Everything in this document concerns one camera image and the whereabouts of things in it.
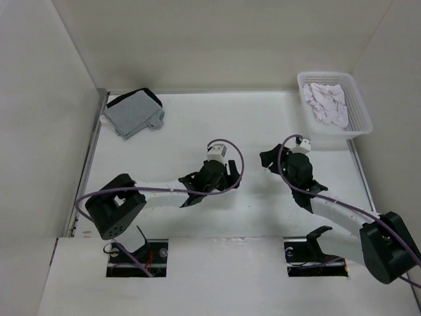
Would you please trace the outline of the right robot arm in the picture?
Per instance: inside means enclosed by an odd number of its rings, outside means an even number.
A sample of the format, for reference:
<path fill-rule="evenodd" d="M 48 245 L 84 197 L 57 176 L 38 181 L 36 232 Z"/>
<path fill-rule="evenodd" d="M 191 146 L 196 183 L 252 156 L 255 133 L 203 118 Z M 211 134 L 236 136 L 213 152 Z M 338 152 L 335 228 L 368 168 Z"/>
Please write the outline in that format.
<path fill-rule="evenodd" d="M 279 144 L 259 157 L 262 167 L 282 177 L 300 208 L 346 231 L 321 226 L 308 233 L 305 253 L 313 262 L 327 255 L 348 259 L 366 267 L 383 284 L 420 264 L 420 251 L 398 214 L 367 212 L 337 200 L 314 179 L 310 159 L 300 149 Z"/>

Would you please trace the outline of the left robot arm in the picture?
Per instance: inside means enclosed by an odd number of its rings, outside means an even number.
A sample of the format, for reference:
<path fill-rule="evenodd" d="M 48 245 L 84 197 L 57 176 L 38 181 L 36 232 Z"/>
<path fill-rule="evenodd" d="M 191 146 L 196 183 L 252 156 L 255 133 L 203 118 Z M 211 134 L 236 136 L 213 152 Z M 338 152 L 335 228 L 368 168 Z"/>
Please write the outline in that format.
<path fill-rule="evenodd" d="M 205 196 L 236 189 L 241 180 L 234 160 L 221 163 L 207 160 L 197 172 L 154 188 L 136 186 L 129 174 L 120 174 L 102 190 L 94 192 L 85 208 L 103 240 L 111 240 L 118 254 L 141 262 L 149 252 L 149 242 L 134 224 L 144 209 L 186 208 L 201 203 Z"/>

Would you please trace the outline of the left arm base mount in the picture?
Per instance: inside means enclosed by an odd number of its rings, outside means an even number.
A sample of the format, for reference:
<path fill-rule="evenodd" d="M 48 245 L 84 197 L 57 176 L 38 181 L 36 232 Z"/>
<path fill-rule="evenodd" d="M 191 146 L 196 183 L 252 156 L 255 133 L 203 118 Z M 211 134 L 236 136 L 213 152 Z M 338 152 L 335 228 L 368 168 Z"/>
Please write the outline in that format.
<path fill-rule="evenodd" d="M 168 262 L 168 239 L 148 240 L 148 245 L 143 245 L 139 251 L 133 253 L 152 277 L 166 277 Z M 106 277 L 109 278 L 148 278 L 134 261 L 123 253 L 116 244 L 108 243 L 103 247 L 103 253 L 108 255 Z"/>

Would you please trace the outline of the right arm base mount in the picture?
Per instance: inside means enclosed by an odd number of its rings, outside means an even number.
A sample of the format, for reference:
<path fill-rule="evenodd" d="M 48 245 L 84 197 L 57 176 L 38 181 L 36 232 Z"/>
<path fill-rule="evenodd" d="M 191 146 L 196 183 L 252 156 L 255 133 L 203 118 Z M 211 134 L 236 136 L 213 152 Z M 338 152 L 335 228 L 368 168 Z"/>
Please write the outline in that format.
<path fill-rule="evenodd" d="M 346 261 L 325 254 L 318 243 L 319 237 L 332 227 L 321 226 L 301 237 L 284 239 L 284 253 L 289 277 L 348 277 Z"/>

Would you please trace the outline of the white tank top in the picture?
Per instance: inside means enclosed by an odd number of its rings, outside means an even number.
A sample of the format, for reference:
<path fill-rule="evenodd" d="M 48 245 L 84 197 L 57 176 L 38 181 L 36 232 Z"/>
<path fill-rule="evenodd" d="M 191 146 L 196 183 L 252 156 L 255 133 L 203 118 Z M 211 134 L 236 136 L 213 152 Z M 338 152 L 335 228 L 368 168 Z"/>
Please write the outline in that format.
<path fill-rule="evenodd" d="M 346 128 L 349 124 L 345 92 L 340 85 L 305 84 L 303 94 L 317 121 Z"/>

